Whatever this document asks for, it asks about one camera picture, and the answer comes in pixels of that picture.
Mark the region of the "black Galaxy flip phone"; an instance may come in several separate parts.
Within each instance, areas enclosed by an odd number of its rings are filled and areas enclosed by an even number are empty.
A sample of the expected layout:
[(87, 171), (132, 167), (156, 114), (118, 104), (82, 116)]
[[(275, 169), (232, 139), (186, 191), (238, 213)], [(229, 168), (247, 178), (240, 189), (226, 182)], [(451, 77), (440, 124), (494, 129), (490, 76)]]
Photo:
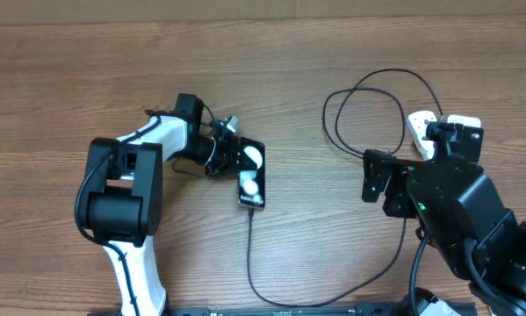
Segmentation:
[(248, 138), (240, 139), (240, 162), (238, 174), (238, 202), (256, 208), (265, 207), (265, 146)]

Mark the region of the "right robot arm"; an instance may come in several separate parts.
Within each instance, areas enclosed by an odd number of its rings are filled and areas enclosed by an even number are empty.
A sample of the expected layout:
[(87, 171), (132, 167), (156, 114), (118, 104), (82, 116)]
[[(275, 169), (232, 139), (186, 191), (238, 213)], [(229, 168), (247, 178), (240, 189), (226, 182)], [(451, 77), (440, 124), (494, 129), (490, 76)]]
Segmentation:
[(483, 134), (480, 127), (430, 122), (426, 137), (435, 153), (427, 161), (365, 150), (362, 199), (383, 196), (386, 216), (418, 219), (419, 238), (474, 296), (499, 315), (526, 315), (526, 221), (516, 220), (479, 165)]

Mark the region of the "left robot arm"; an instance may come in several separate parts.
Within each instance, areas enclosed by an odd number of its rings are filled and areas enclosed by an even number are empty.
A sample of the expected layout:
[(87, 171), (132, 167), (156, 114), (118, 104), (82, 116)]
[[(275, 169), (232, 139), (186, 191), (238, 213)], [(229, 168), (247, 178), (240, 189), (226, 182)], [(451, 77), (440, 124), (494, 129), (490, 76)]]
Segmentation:
[(118, 138), (95, 138), (76, 194), (77, 229), (108, 254), (119, 285), (119, 315), (168, 315), (169, 295), (155, 260), (161, 224), (163, 164), (185, 159), (209, 177), (238, 167), (235, 116), (202, 119), (208, 106), (181, 93), (171, 111), (148, 110), (148, 122)]

